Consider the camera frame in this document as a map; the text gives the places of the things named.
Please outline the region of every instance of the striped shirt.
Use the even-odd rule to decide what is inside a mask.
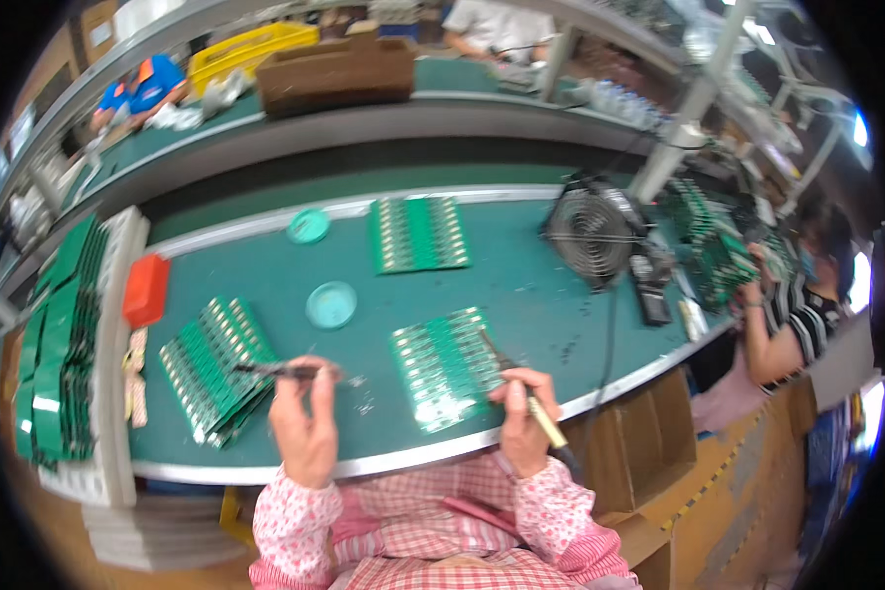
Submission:
[[[789,325],[803,355],[803,369],[761,386],[765,393],[772,395],[780,385],[794,380],[823,356],[829,338],[839,325],[839,304],[810,291],[806,286],[806,276],[799,273],[793,280],[775,283],[767,292],[764,317],[771,338]]]

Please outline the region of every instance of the green workbench surface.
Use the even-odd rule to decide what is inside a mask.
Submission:
[[[281,231],[175,258],[164,317],[148,331],[148,423],[130,431],[133,461],[226,467],[279,463],[265,419],[269,401],[233,445],[222,451],[199,446],[157,359],[166,340],[215,295],[246,299],[282,358],[313,352],[339,362],[348,378],[366,379],[358,387],[345,382],[338,388],[340,461],[443,442],[502,422],[500,409],[492,408],[443,431],[420,431],[389,354],[389,335],[400,327],[479,306],[508,356],[554,376],[560,403],[599,385],[612,297],[617,302],[611,381],[688,342],[673,284],[666,295],[676,321],[662,327],[642,323],[628,277],[611,292],[590,295],[583,280],[537,237],[549,207],[547,201],[463,205],[474,262],[463,270],[375,276],[366,217],[335,220],[328,235],[313,245],[296,245]],[[330,280],[356,289],[357,309],[346,327],[321,331],[308,322],[305,303],[315,287]],[[716,325],[724,319],[710,316],[708,321]]]
[[[466,59],[424,58],[415,62],[414,87],[419,90],[470,91],[482,93],[517,94],[498,87],[497,79],[489,73],[487,65]],[[251,91],[240,98],[228,110],[206,121],[199,127],[184,131],[172,129],[143,129],[138,133],[119,141],[102,154],[102,168],[95,178],[83,190],[88,194],[119,171],[135,162],[153,155],[159,150],[180,142],[194,135],[208,133],[212,129],[250,115],[262,112],[259,94]],[[69,192],[63,199],[63,210],[72,205],[75,194],[89,177],[91,167],[85,166],[76,176]]]

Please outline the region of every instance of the cardboard box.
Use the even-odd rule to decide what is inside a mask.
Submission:
[[[115,45],[117,0],[105,0],[82,11],[82,45],[92,65]]]
[[[675,550],[671,532],[663,531],[640,514],[611,527],[620,535],[620,556],[639,578],[643,590],[675,588]]]
[[[583,448],[589,413],[561,425]],[[632,512],[688,473],[696,463],[688,384],[676,368],[634,394],[611,402],[590,425],[583,466],[596,492],[594,514]]]
[[[416,51],[405,38],[378,39],[374,23],[355,23],[348,38],[274,53],[256,68],[270,115],[348,105],[403,102],[413,93]]]

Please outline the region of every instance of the floor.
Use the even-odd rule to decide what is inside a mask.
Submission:
[[[6,339],[5,376],[15,374],[18,340]],[[1,383],[2,425],[11,423],[13,381]],[[795,388],[699,441],[696,466],[638,511],[672,531],[672,588],[762,588],[767,576],[773,581],[767,587],[789,587],[798,570],[794,555],[805,501],[802,433],[809,428],[806,416],[814,415],[806,410],[812,395],[809,387]],[[100,563],[79,506],[43,491],[24,462],[14,459],[6,468],[18,502],[76,587],[251,587],[247,569],[256,558],[254,549],[237,560],[189,571],[148,574]],[[623,516],[608,514],[601,523]]]

